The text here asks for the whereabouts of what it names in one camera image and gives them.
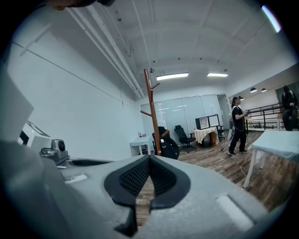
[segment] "ceiling light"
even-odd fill
[[[264,5],[262,6],[263,12],[267,15],[270,22],[272,23],[273,27],[275,28],[276,32],[279,32],[281,30],[281,26],[279,22],[276,20],[275,16],[270,12],[270,10]]]
[[[157,80],[166,80],[166,79],[187,77],[188,75],[189,75],[189,73],[179,73],[179,74],[172,74],[172,75],[163,75],[163,76],[158,76]]]
[[[228,74],[219,74],[219,73],[209,73],[207,74],[208,77],[227,77]]]
[[[252,88],[250,89],[250,93],[254,93],[254,92],[257,92],[257,89],[254,88],[254,87],[252,87]]]

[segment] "black railing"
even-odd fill
[[[267,124],[276,124],[277,121],[273,121],[273,119],[276,119],[276,117],[272,117],[272,118],[266,118],[266,115],[272,115],[272,114],[279,114],[282,113],[283,111],[283,106],[281,103],[278,104],[274,104],[274,105],[267,105],[267,106],[263,106],[263,107],[258,107],[258,108],[254,108],[254,109],[250,109],[247,110],[249,112],[248,117],[258,117],[260,116],[260,119],[247,119],[246,120],[246,129],[247,129],[247,133],[250,130],[250,128],[260,128],[260,129],[264,129],[266,130],[267,128],[277,128],[278,125],[274,126],[274,125],[270,125],[268,126]]]

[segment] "office chair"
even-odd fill
[[[178,135],[178,141],[182,144],[185,144],[183,145],[183,147],[180,149],[180,151],[183,149],[183,148],[194,148],[195,150],[197,149],[196,147],[192,146],[191,145],[191,142],[193,142],[195,140],[195,138],[187,138],[187,135],[185,134],[185,131],[184,129],[181,127],[181,125],[176,125],[175,126],[175,129],[174,129],[174,132],[176,132],[176,134]]]
[[[158,130],[159,130],[160,139],[163,139],[163,142],[161,141],[162,156],[171,159],[178,159],[180,150],[176,142],[170,137],[169,130],[165,129],[162,126],[159,126]],[[158,155],[157,148],[156,148],[155,133],[153,133],[152,136],[154,138],[153,145],[154,145],[155,155]]]
[[[217,132],[218,132],[218,139],[221,142],[221,139],[225,139],[224,136],[220,135],[220,134],[222,134],[224,132],[224,130],[222,129],[223,126],[216,126],[216,127],[217,127]]]

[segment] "sneaker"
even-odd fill
[[[234,152],[228,152],[229,155],[233,156],[233,157],[236,157],[235,153]]]

